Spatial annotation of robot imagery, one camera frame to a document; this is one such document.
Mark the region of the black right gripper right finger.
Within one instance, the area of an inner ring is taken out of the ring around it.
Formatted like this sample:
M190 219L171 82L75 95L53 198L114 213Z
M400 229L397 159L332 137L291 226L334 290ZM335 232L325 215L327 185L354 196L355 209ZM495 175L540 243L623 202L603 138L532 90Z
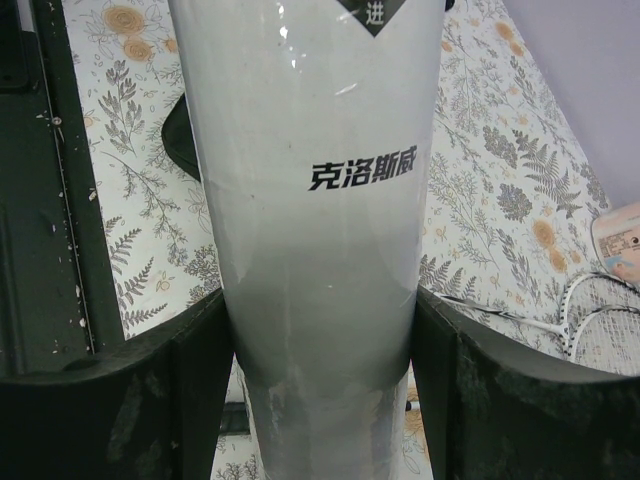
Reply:
M638 378L531 349L424 288L411 360L434 478L638 478Z

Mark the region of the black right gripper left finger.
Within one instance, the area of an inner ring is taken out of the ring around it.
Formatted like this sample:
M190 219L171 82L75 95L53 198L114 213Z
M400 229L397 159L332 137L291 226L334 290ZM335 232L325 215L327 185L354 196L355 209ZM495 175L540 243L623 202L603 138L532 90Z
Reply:
M2 379L2 478L209 478L232 357L216 290L112 352Z

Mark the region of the white shuttlecock tube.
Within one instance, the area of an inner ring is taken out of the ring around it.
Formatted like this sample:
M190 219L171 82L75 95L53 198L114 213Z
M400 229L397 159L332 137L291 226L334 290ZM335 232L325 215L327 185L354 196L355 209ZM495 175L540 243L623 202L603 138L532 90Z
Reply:
M173 1L265 479L394 479L445 5Z

